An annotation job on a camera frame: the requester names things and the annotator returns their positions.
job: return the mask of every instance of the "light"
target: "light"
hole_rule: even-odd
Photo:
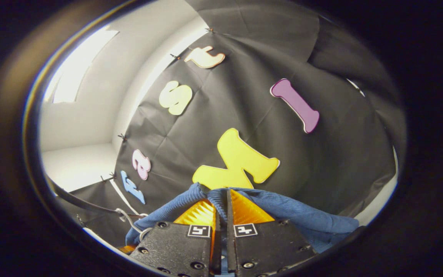
[[[47,102],[53,95],[53,103],[76,101],[81,80],[93,59],[118,33],[107,28],[105,26],[93,33],[65,59],[52,77],[44,94],[44,101]]]

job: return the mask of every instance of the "blue cloth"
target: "blue cloth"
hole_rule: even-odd
[[[231,189],[247,197],[275,219],[290,219],[318,253],[332,247],[358,228],[358,220],[356,219],[328,214],[277,193],[258,189]],[[220,218],[226,222],[227,210],[224,204],[226,203],[226,191],[228,188],[204,193],[198,183],[192,184],[187,191],[147,217],[137,220],[134,225],[144,230],[153,227],[158,221],[175,221],[189,207],[205,198],[215,206]],[[131,228],[126,235],[126,245],[137,243],[139,243],[139,233]]]

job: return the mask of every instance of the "white ceiling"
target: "white ceiling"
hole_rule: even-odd
[[[110,23],[116,35],[93,60],[72,103],[43,104],[41,151],[111,142],[121,103],[143,63],[199,17],[183,0],[156,0]]]

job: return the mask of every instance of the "blue towel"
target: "blue towel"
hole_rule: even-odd
[[[309,241],[316,252],[322,253],[358,228],[358,220],[328,214],[310,207],[290,197],[258,189],[231,188],[265,210],[275,219],[290,219],[301,234]],[[199,183],[181,193],[169,203],[152,212],[136,225],[141,230],[153,227],[158,221],[175,221],[183,212],[199,200],[207,198],[217,209],[220,219],[227,221],[224,200],[228,188],[211,190],[204,193]],[[139,243],[139,233],[133,228],[126,235],[126,245]]]

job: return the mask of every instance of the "foam letter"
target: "foam letter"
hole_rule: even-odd
[[[150,159],[146,158],[141,151],[136,149],[132,153],[132,167],[138,171],[141,179],[146,180],[148,178],[148,172],[151,169]]]
[[[314,130],[319,120],[319,112],[313,110],[295,91],[290,81],[281,79],[269,89],[274,97],[281,97],[297,113],[300,120],[304,123],[304,132],[310,133]]]
[[[145,203],[145,197],[143,196],[143,193],[140,190],[137,190],[136,185],[128,179],[128,175],[123,170],[121,171],[121,177],[123,179],[124,188],[127,192],[134,195],[136,198],[138,198],[141,203]]]
[[[267,158],[239,137],[235,128],[228,129],[218,140],[218,152],[227,169],[200,166],[192,181],[210,189],[223,187],[254,188],[244,170],[254,177],[254,182],[264,182],[280,165],[280,160]]]
[[[192,98],[192,89],[189,86],[179,86],[179,82],[170,81],[165,85],[162,92],[160,92],[160,105],[164,108],[169,108],[168,112],[173,115],[180,115],[189,104]]]
[[[184,61],[187,63],[192,60],[200,68],[212,68],[225,59],[225,54],[218,53],[216,56],[211,56],[211,54],[207,53],[211,49],[213,49],[213,46],[206,46],[203,49],[197,47],[190,52]]]

